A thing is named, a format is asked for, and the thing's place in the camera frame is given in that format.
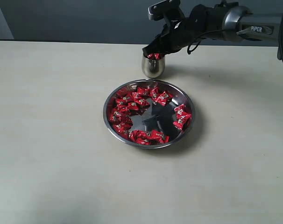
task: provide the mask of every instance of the stainless steel cup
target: stainless steel cup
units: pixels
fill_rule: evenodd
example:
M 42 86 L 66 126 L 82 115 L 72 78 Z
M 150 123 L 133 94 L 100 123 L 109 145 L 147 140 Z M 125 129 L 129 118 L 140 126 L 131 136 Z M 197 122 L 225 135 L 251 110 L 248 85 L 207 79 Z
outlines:
M 159 77 L 165 69 L 165 56 L 160 60 L 151 60 L 142 54 L 141 69 L 148 78 Z

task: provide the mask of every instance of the white table surface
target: white table surface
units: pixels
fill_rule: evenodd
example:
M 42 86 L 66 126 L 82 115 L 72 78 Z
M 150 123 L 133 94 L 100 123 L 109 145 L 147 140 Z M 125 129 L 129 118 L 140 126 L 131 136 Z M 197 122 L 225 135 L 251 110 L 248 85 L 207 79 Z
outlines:
M 142 45 L 0 42 L 0 224 L 283 224 L 277 48 L 201 46 L 162 80 L 194 101 L 188 137 L 138 150 L 102 108 L 144 78 Z

